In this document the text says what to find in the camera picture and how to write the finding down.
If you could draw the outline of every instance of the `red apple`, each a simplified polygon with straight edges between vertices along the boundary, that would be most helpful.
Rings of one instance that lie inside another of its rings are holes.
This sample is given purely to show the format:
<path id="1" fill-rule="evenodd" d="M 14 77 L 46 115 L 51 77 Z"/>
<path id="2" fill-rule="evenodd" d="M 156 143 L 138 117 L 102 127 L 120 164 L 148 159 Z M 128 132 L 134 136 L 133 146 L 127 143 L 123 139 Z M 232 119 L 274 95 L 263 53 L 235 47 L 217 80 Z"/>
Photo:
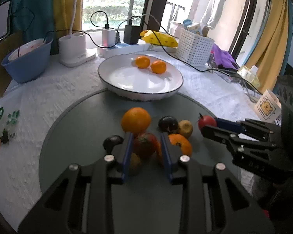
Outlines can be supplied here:
<path id="1" fill-rule="evenodd" d="M 157 149 L 156 136 L 151 133 L 138 134 L 133 141 L 133 153 L 136 153 L 142 160 L 148 159 Z"/>
<path id="2" fill-rule="evenodd" d="M 198 125 L 199 125 L 199 130 L 201 130 L 206 125 L 217 127 L 217 122 L 212 116 L 209 116 L 209 115 L 203 116 L 200 114 L 200 119 L 199 119 Z"/>

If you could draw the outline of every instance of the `plate rim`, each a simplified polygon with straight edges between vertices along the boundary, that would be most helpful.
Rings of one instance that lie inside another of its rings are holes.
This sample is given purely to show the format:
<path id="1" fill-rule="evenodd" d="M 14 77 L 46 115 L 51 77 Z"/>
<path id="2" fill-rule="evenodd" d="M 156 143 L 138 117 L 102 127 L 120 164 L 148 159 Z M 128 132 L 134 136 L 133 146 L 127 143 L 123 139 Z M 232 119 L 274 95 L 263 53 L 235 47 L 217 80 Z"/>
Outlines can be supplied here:
<path id="1" fill-rule="evenodd" d="M 99 72 L 99 68 L 100 68 L 100 66 L 102 65 L 102 63 L 105 62 L 106 60 L 108 60 L 108 59 L 110 59 L 110 58 L 112 58 L 112 57 L 115 57 L 115 56 L 120 56 L 120 55 L 128 55 L 128 54 L 118 54 L 118 55 L 111 56 L 111 57 L 109 57 L 109 58 L 103 60 L 103 61 L 100 63 L 100 65 L 98 66 L 98 70 L 97 70 L 97 71 L 98 71 L 99 78 L 100 78 L 103 82 L 105 82 L 106 84 L 108 84 L 108 85 L 110 85 L 110 86 L 113 86 L 113 87 L 115 87 L 115 88 L 117 88 L 117 89 L 124 90 L 124 91 L 127 91 L 127 92 L 137 93 L 137 94 L 146 94 L 146 95 L 167 94 L 167 93 L 170 93 L 170 92 L 177 91 L 177 90 L 179 90 L 179 89 L 183 86 L 183 83 L 184 83 L 183 75 L 182 75 L 182 73 L 180 72 L 180 70 L 177 69 L 173 64 L 171 64 L 170 62 L 166 62 L 166 61 L 164 61 L 164 60 L 162 60 L 162 59 L 159 59 L 159 58 L 157 58 L 157 57 L 153 57 L 153 56 L 149 56 L 149 55 L 144 55 L 144 54 L 143 54 L 143 56 L 147 56 L 147 57 L 151 57 L 151 58 L 156 58 L 156 59 L 159 59 L 159 60 L 161 60 L 161 61 L 163 61 L 163 62 L 166 62 L 166 63 L 169 63 L 170 65 L 172 65 L 172 66 L 173 66 L 173 67 L 179 72 L 179 74 L 181 75 L 181 78 L 182 78 L 182 83 L 181 83 L 181 85 L 180 85 L 178 88 L 174 89 L 174 90 L 165 91 L 165 92 L 158 92 L 158 93 L 148 93 L 148 92 L 138 92 L 138 91 L 126 90 L 126 89 L 122 89 L 122 88 L 120 88 L 120 87 L 118 87 L 118 86 L 116 86 L 116 85 L 113 85 L 113 84 L 107 82 L 106 80 L 104 80 L 104 79 L 102 78 L 102 76 L 100 75 L 100 72 Z"/>

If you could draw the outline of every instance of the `yellow snack bag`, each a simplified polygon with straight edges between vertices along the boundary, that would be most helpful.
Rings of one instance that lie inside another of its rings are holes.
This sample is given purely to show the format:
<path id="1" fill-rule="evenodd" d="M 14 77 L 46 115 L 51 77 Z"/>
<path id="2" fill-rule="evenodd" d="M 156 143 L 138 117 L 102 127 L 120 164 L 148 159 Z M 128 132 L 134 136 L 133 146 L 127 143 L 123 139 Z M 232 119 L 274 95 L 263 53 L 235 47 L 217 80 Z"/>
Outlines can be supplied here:
<path id="1" fill-rule="evenodd" d="M 158 39 L 160 40 L 161 44 L 163 46 L 169 46 L 169 47 L 177 47 L 178 43 L 175 40 L 175 38 L 161 32 L 154 32 Z M 154 36 L 154 33 L 151 30 L 146 30 L 140 33 L 140 36 L 142 36 L 141 39 L 143 39 L 146 43 L 154 44 L 154 45 L 160 45 L 157 38 Z"/>

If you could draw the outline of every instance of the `white bowl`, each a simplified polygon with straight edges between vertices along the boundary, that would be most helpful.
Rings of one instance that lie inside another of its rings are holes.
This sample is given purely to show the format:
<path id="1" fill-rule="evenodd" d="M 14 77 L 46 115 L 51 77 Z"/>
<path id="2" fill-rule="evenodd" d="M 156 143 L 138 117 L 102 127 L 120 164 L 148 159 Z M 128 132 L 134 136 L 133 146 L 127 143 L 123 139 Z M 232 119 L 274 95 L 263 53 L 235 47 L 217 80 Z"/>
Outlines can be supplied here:
<path id="1" fill-rule="evenodd" d="M 165 62 L 166 72 L 163 74 L 153 73 L 151 66 L 140 69 L 135 59 L 141 55 L 121 54 L 104 60 L 98 68 L 101 81 L 110 91 L 133 100 L 159 100 L 177 93 L 183 84 L 180 71 L 168 62 Z M 150 64 L 160 60 L 147 57 Z"/>
<path id="2" fill-rule="evenodd" d="M 45 43 L 43 42 L 43 40 L 44 40 L 43 38 L 37 39 L 22 45 L 20 47 L 20 56 L 18 56 L 18 48 L 16 48 L 13 51 L 13 53 L 11 53 L 10 56 L 8 57 L 8 61 L 15 60 L 16 58 L 21 57 L 22 55 L 27 54 L 30 51 L 33 51 L 34 49 L 40 47 L 41 45 L 44 45 Z"/>

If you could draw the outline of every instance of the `monitor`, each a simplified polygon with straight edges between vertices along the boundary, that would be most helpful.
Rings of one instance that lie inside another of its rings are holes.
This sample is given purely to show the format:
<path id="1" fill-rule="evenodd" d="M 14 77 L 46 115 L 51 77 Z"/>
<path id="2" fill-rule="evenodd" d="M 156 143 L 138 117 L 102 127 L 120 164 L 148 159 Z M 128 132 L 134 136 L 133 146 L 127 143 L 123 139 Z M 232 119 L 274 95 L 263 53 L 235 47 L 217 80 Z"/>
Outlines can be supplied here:
<path id="1" fill-rule="evenodd" d="M 12 0 L 0 4 L 0 40 L 10 33 L 10 13 Z"/>

